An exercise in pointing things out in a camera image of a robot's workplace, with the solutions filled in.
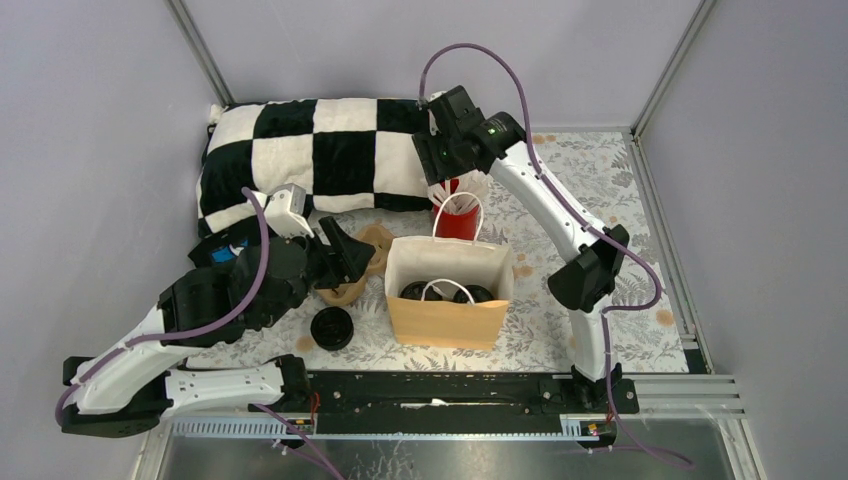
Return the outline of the brown paper bag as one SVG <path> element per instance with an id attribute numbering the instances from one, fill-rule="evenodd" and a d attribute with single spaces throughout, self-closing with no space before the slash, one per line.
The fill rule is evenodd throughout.
<path id="1" fill-rule="evenodd" d="M 395 339 L 401 344 L 490 351 L 514 293 L 514 254 L 508 244 L 477 240 L 404 236 L 393 240 L 384 274 L 384 292 Z M 442 301 L 399 298 L 415 281 L 426 281 Z M 459 304 L 455 292 L 481 285 L 494 296 L 485 303 Z"/>

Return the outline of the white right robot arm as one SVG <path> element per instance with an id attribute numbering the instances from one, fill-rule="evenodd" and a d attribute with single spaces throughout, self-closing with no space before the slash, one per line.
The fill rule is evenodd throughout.
<path id="1" fill-rule="evenodd" d="M 629 234 L 609 229 L 537 158 L 532 138 L 506 112 L 485 117 L 462 86 L 418 101 L 430 124 L 413 143 L 429 185 L 480 171 L 506 188 L 548 234 L 563 266 L 548 289 L 569 314 L 576 347 L 571 356 L 573 396 L 597 412 L 613 398 L 619 380 L 608 355 L 601 311 L 609 304 Z"/>

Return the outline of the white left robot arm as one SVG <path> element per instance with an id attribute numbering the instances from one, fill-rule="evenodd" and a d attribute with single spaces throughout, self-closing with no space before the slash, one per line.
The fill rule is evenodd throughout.
<path id="1" fill-rule="evenodd" d="M 99 356 L 63 364 L 64 392 L 55 420 L 66 434 L 125 438 L 181 412 L 219 407 L 296 411 L 317 394 L 304 361 L 291 354 L 241 369 L 188 370 L 182 362 L 247 331 L 273 326 L 314 289 L 360 280 L 375 249 L 331 218 L 323 235 L 272 237 L 263 204 L 244 196 L 259 241 L 234 259 L 196 268 L 169 286 L 143 320 Z"/>

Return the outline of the black paper coffee cup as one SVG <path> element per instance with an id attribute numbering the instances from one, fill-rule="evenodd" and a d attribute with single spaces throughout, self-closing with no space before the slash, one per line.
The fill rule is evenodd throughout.
<path id="1" fill-rule="evenodd" d="M 406 285 L 399 293 L 399 298 L 420 301 L 442 301 L 443 296 L 435 286 L 427 286 L 426 281 L 415 281 Z"/>

